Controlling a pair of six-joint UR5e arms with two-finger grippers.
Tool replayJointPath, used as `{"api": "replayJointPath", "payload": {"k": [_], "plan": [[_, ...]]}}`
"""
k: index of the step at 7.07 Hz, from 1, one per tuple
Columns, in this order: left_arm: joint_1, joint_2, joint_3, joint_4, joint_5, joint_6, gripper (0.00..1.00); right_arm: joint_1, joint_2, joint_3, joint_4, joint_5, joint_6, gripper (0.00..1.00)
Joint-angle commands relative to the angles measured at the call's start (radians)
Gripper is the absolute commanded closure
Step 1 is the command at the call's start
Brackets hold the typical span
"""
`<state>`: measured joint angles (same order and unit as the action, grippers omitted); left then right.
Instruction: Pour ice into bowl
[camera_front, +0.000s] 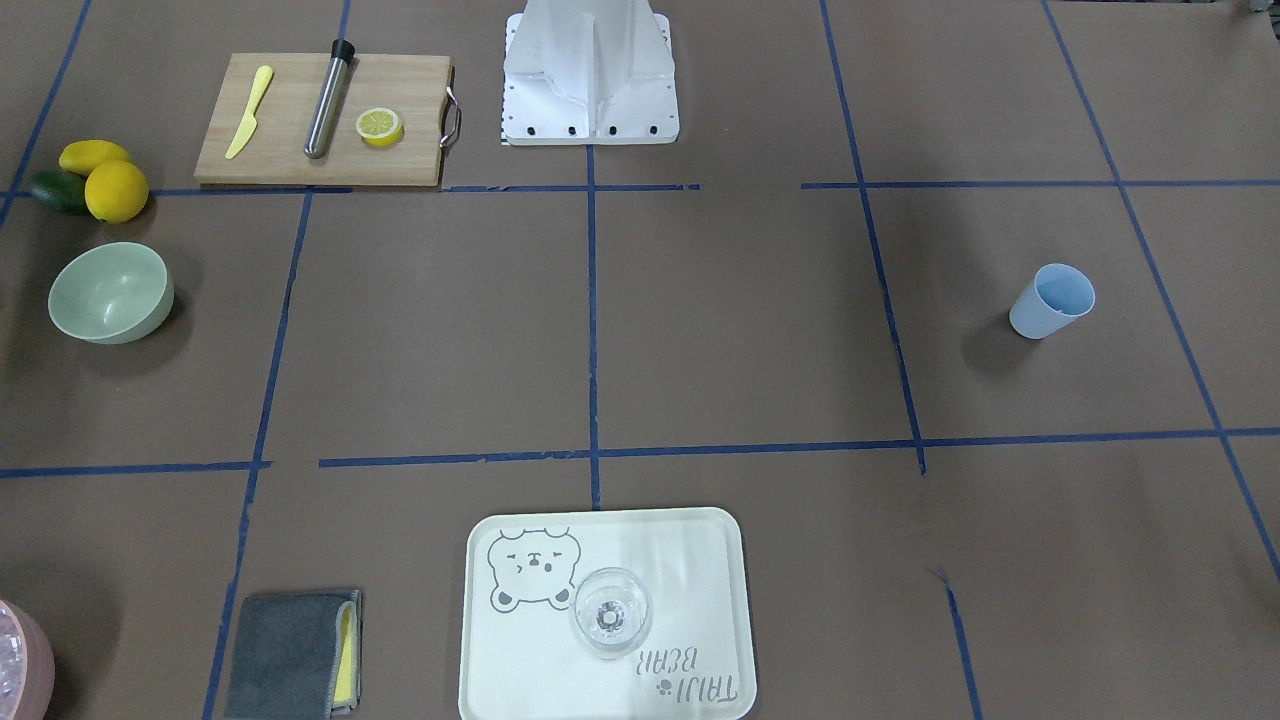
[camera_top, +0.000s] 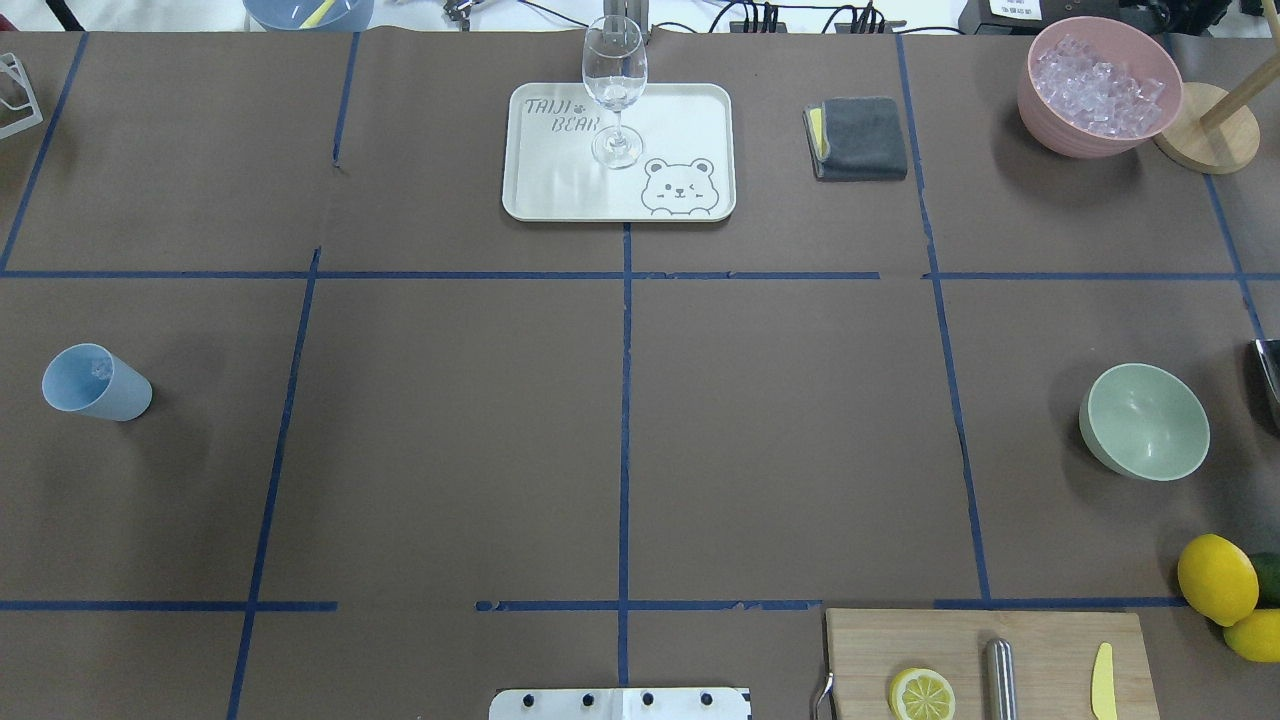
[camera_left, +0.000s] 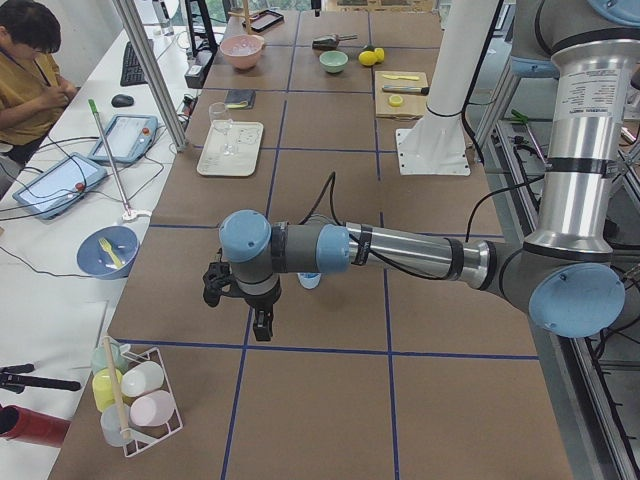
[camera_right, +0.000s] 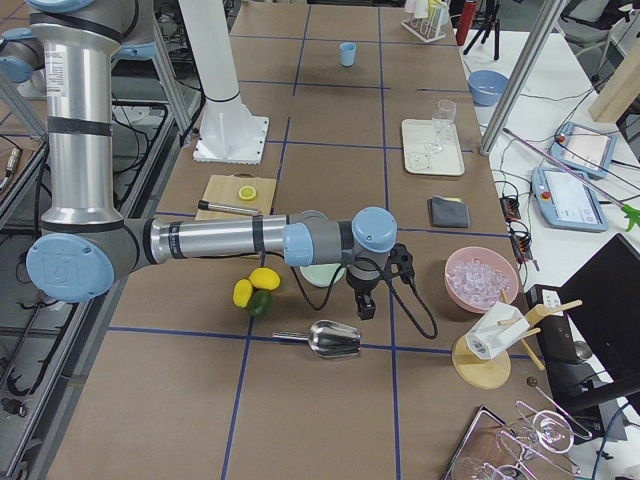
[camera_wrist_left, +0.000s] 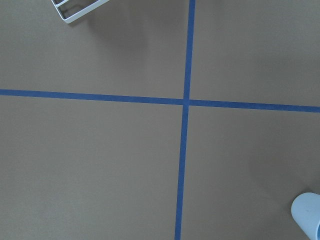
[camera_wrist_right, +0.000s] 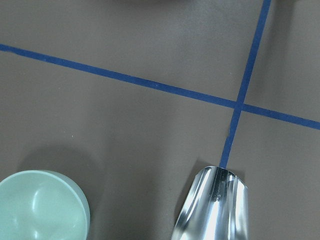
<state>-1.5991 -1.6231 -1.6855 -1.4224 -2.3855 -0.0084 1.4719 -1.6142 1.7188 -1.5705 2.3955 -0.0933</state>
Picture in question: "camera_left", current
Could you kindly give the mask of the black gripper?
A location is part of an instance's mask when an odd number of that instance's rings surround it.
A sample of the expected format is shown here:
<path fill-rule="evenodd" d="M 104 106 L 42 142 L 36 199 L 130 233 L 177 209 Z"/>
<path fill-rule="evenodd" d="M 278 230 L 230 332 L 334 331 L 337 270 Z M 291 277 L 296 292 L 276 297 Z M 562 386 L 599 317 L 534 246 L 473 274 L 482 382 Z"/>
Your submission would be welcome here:
<path fill-rule="evenodd" d="M 281 283 L 276 280 L 262 293 L 251 293 L 244 285 L 240 285 L 240 290 L 245 301 L 255 310 L 252 324 L 255 340 L 265 342 L 273 337 L 273 307 L 281 296 Z"/>

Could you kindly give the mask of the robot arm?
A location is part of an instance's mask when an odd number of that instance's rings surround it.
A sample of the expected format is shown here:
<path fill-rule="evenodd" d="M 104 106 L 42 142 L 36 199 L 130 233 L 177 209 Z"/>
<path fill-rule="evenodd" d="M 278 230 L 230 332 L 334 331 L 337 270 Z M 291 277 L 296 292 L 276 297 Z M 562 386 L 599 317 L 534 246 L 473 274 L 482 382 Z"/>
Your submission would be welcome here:
<path fill-rule="evenodd" d="M 639 61 L 635 1 L 520 1 L 511 65 L 559 81 L 538 220 L 521 244 L 429 237 L 337 219 L 270 223 L 241 210 L 220 225 L 204 297 L 241 298 L 259 341 L 273 335 L 284 273 L 340 273 L 374 262 L 431 281 L 462 281 L 567 338 L 610 326 L 626 300 L 603 232 L 627 90 Z"/>

